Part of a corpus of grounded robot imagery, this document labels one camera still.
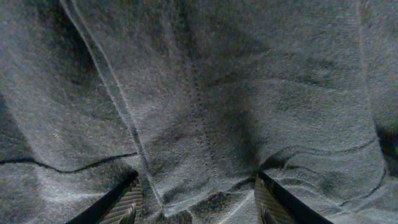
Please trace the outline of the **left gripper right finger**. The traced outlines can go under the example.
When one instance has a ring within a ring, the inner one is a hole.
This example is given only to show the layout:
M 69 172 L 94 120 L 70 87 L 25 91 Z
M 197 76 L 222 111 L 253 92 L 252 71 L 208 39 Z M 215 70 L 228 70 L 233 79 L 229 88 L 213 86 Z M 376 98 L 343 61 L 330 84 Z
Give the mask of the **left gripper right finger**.
M 263 172 L 258 172 L 254 198 L 259 224 L 333 224 Z

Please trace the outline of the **dark green t-shirt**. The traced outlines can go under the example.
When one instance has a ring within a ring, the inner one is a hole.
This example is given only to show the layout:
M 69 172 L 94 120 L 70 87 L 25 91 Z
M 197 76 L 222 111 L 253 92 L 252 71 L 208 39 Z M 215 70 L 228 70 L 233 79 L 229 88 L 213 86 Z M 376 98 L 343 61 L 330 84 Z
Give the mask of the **dark green t-shirt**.
M 1 2 L 2 223 L 260 223 L 259 171 L 397 222 L 396 1 Z

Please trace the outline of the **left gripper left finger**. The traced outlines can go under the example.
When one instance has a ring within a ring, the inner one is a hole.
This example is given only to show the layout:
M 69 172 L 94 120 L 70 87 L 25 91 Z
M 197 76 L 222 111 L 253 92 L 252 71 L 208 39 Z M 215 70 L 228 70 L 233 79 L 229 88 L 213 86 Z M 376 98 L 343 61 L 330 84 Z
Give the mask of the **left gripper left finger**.
M 137 171 L 129 174 L 85 211 L 66 224 L 139 224 L 142 222 L 143 193 Z

